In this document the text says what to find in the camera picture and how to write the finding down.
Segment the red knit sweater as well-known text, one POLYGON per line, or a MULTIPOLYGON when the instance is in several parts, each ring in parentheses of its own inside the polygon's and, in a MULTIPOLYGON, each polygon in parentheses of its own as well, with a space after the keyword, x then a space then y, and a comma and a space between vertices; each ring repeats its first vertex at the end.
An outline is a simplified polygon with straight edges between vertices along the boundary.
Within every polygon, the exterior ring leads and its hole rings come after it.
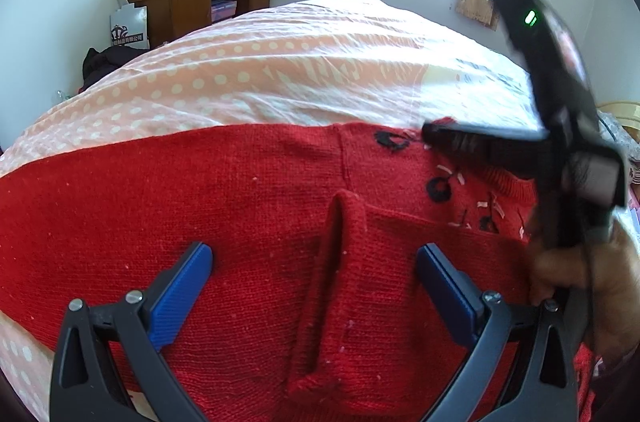
POLYGON ((194 241, 215 270, 165 358, 212 421, 415 421, 464 352, 416 275, 435 243, 480 289, 530 290, 528 146, 440 150, 352 123, 245 124, 85 148, 1 180, 1 369, 47 413, 38 360, 74 298, 149 286, 194 241))

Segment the black clothes pile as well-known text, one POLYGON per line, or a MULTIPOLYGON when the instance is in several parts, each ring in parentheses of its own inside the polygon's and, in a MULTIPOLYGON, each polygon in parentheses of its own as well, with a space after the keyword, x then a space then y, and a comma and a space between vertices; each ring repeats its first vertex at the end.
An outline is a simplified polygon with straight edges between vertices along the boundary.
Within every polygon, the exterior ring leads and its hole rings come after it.
POLYGON ((130 46, 110 46, 101 52, 91 48, 82 62, 82 86, 78 93, 85 92, 114 70, 144 53, 146 53, 145 49, 135 49, 130 46))

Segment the polka dot bed quilt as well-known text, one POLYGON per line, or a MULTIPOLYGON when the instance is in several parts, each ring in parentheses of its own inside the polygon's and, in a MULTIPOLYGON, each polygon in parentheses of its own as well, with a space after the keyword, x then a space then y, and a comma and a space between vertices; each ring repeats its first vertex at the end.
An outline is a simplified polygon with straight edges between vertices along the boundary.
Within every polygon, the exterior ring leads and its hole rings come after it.
MULTIPOLYGON (((424 122, 448 120, 540 129, 526 72, 509 58, 378 0, 310 0, 131 60, 32 123, 2 155, 1 179, 61 153, 212 127, 363 123, 422 142, 424 122)), ((49 419, 54 347, 36 366, 47 413, 30 414, 1 369, 12 397, 3 420, 49 419)))

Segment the cream wooden headboard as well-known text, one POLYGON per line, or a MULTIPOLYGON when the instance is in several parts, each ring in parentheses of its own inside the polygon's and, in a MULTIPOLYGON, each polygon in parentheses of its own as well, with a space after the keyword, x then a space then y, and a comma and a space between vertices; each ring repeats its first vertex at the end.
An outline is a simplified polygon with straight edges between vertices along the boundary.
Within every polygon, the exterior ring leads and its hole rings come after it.
POLYGON ((619 101, 601 104, 599 110, 613 115, 617 122, 636 141, 640 139, 640 104, 630 101, 619 101))

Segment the white paper bag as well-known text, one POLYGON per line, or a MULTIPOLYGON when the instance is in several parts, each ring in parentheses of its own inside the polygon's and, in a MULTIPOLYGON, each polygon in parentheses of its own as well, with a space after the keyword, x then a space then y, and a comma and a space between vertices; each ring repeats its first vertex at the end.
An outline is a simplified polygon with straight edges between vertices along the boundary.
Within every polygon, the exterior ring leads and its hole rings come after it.
POLYGON ((113 46, 148 50, 148 10, 132 3, 122 6, 110 16, 110 32, 113 46))

